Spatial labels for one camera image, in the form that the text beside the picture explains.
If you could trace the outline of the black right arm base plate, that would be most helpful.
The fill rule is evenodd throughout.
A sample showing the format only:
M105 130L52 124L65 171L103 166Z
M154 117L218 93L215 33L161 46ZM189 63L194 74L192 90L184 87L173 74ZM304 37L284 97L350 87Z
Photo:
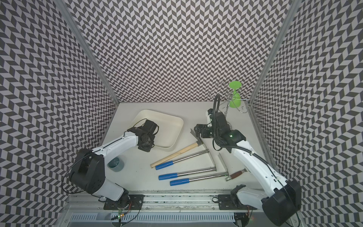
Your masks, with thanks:
M241 202L231 194L219 194L217 197L212 199L214 203L216 203L220 210L257 210L256 208L243 205Z

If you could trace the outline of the cream plastic storage box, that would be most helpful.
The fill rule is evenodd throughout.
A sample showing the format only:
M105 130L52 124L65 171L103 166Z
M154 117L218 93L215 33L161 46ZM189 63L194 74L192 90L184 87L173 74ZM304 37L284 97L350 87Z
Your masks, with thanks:
M142 110L136 115L129 127L142 125L145 122L142 119L153 121L159 126L159 131L154 140L155 147L166 152L171 152L182 131L184 125L183 119L152 110Z

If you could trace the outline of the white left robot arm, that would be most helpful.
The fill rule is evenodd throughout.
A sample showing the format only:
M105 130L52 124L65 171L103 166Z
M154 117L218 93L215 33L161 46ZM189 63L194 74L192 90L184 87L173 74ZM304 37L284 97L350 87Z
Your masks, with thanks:
M69 181L88 194L105 197L124 206L130 200L128 191L108 180L105 170L107 167L112 169L113 164L120 164L114 159L130 148L150 152L158 131L159 126L146 119L141 126L129 128L122 136L105 145L81 149L70 169Z

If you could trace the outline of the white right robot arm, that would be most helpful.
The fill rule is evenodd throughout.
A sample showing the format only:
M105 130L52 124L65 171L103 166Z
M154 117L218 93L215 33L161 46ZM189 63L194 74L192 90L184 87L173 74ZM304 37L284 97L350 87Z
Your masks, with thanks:
M212 138L220 148L227 149L262 186L262 192L247 186L237 188L235 196L238 201L262 210L274 225L283 225L301 208L300 184L296 180L286 179L259 156L240 131L230 128L222 112L211 108L206 116L207 124L197 124L194 127L196 136Z

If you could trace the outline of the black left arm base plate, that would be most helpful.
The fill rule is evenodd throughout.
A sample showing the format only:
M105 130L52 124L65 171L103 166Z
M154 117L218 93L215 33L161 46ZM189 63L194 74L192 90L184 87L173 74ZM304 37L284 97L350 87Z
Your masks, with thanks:
M104 210L140 210L144 202L144 197L143 194L129 194L122 196L118 201L107 199L104 203Z

